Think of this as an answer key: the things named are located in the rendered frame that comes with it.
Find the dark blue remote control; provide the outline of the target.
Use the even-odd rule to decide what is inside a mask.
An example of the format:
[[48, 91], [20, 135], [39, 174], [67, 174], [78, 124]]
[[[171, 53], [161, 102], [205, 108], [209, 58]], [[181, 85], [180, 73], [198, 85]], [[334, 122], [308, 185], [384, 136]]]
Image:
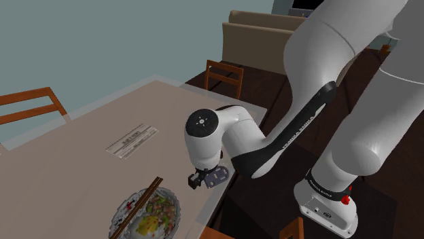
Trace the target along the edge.
[[204, 182], [207, 188], [212, 188], [225, 182], [228, 178], [228, 169], [225, 166], [217, 166], [204, 178]]

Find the patterned plate of food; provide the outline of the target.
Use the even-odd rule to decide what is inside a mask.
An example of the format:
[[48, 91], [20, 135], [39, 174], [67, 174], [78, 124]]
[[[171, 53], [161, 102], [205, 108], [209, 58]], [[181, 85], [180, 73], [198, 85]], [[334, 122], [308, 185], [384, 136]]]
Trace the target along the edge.
[[169, 189], [158, 187], [118, 239], [172, 239], [180, 217], [176, 195]]

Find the printed paper sheet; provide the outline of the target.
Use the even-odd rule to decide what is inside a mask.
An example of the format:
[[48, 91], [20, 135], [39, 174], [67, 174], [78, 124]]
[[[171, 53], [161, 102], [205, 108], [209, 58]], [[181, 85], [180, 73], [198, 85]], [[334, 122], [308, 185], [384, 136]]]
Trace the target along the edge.
[[140, 124], [105, 150], [120, 159], [127, 159], [158, 132], [159, 130], [155, 127]]

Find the dark robot stand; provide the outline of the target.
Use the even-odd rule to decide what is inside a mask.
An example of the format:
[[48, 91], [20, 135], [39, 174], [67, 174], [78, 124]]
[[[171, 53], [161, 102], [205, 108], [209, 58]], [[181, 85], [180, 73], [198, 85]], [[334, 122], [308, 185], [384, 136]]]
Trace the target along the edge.
[[[305, 239], [342, 239], [300, 212], [295, 183], [288, 178], [280, 189], [268, 176], [240, 180], [226, 194], [219, 231], [234, 239], [279, 239], [279, 232], [301, 217]], [[350, 239], [394, 239], [397, 202], [360, 179], [354, 181], [351, 196], [359, 222]]]

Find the brown wooden chair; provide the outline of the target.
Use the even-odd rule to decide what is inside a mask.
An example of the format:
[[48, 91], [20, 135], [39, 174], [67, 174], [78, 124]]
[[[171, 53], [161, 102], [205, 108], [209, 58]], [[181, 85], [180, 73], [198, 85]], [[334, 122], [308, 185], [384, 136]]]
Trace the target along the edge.
[[297, 217], [279, 232], [279, 239], [304, 239], [303, 218]]
[[[221, 70], [224, 70], [224, 71], [228, 71], [228, 72], [231, 72], [231, 73], [236, 73], [238, 75], [238, 79], [232, 79], [230, 77], [219, 75], [217, 73], [211, 73], [210, 72], [211, 67], [216, 68], [216, 69], [221, 69]], [[236, 88], [237, 88], [236, 99], [239, 99], [240, 96], [241, 96], [243, 73], [244, 73], [244, 69], [242, 69], [240, 67], [227, 65], [227, 64], [224, 64], [222, 62], [215, 62], [213, 60], [207, 60], [206, 71], [205, 71], [204, 89], [208, 90], [209, 78], [212, 77], [213, 79], [216, 79], [216, 80], [219, 80], [219, 81], [222, 81], [222, 82], [226, 82], [227, 84], [231, 84], [233, 86], [236, 86]]]
[[52, 104], [45, 105], [42, 107], [36, 107], [33, 109], [27, 109], [24, 111], [19, 111], [16, 113], [11, 113], [7, 115], [0, 115], [0, 125], [8, 124], [11, 122], [16, 122], [18, 120], [24, 120], [30, 117], [35, 117], [38, 115], [43, 115], [58, 111], [63, 117], [66, 116], [67, 112], [63, 105], [60, 103], [55, 93], [50, 87], [38, 88], [34, 90], [27, 90], [24, 92], [17, 92], [13, 94], [6, 94], [0, 96], [0, 106], [9, 105], [12, 103], [18, 103], [26, 100], [32, 100], [36, 98], [49, 97], [52, 101]]

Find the beige dining table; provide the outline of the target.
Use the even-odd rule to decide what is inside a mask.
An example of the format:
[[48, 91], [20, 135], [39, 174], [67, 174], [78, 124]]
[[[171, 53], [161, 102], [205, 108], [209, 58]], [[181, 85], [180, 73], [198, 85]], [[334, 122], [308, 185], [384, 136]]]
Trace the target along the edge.
[[[226, 185], [191, 189], [184, 141], [197, 109], [236, 99], [158, 75], [130, 92], [0, 153], [0, 239], [108, 239], [118, 207], [156, 177], [179, 200], [173, 239], [199, 239]], [[140, 124], [159, 132], [127, 159], [105, 149]]]

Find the beige sofa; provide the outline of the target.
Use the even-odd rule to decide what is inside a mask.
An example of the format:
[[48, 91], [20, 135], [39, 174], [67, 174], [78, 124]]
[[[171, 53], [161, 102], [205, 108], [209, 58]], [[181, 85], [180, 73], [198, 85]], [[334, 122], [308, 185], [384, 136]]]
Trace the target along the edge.
[[286, 74], [285, 45], [303, 17], [232, 10], [222, 24], [222, 60]]

